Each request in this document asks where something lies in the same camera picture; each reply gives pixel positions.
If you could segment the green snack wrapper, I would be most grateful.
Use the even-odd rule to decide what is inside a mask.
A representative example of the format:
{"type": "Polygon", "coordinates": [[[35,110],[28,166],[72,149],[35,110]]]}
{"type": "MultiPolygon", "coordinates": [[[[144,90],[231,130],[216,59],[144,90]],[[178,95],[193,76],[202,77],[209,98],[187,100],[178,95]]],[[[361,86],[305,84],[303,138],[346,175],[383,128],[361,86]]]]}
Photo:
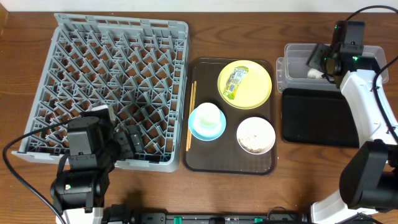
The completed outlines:
{"type": "Polygon", "coordinates": [[[229,76],[228,81],[226,82],[223,95],[230,100],[235,99],[238,87],[248,72],[249,69],[245,66],[235,67],[233,73],[229,76]]]}

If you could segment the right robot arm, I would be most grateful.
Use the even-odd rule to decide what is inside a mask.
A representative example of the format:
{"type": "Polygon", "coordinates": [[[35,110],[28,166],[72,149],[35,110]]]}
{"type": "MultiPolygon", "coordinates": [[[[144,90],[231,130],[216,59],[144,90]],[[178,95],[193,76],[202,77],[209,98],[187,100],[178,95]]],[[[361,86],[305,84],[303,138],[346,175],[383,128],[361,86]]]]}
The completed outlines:
{"type": "Polygon", "coordinates": [[[339,189],[311,206],[313,223],[343,223],[397,209],[397,120],[382,87],[385,68],[363,55],[364,27],[337,21],[331,45],[316,45],[307,61],[308,77],[324,78],[341,91],[359,139],[339,189]]]}

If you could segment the white pink bowl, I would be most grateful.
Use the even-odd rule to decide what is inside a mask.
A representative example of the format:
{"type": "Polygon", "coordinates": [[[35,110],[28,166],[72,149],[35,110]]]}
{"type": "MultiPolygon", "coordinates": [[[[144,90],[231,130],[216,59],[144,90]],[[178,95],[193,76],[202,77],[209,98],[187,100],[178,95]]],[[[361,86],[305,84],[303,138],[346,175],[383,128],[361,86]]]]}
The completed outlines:
{"type": "Polygon", "coordinates": [[[242,121],[236,131],[241,148],[254,155],[269,152],[276,142],[273,126],[264,118],[250,117],[242,121]]]}

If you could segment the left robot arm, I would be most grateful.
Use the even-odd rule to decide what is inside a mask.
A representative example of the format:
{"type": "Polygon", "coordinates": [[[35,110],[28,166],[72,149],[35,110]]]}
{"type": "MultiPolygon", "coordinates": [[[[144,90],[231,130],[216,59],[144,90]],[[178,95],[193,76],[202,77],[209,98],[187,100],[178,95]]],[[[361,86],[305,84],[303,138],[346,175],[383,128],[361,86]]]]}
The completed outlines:
{"type": "Polygon", "coordinates": [[[67,127],[70,152],[58,164],[50,193],[59,213],[57,223],[137,223],[127,205],[104,207],[109,173],[121,159],[144,150],[136,126],[115,132],[108,118],[87,116],[67,127]]]}

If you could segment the white paper scrap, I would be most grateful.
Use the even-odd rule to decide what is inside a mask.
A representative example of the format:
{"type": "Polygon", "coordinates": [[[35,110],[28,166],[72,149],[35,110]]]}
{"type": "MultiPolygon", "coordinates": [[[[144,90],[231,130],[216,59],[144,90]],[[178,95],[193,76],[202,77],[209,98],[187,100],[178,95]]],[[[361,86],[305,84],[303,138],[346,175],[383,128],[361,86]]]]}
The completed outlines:
{"type": "Polygon", "coordinates": [[[323,73],[316,70],[315,68],[311,68],[307,73],[307,77],[310,79],[322,79],[323,73]]]}

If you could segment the white plastic cup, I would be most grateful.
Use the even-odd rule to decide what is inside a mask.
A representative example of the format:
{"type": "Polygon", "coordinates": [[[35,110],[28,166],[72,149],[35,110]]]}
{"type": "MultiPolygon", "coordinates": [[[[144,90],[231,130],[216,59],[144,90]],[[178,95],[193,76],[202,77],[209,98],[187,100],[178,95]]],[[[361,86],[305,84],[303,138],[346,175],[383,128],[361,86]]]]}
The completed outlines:
{"type": "Polygon", "coordinates": [[[221,127],[220,109],[213,103],[202,103],[195,109],[194,130],[202,135],[210,135],[221,127]]]}

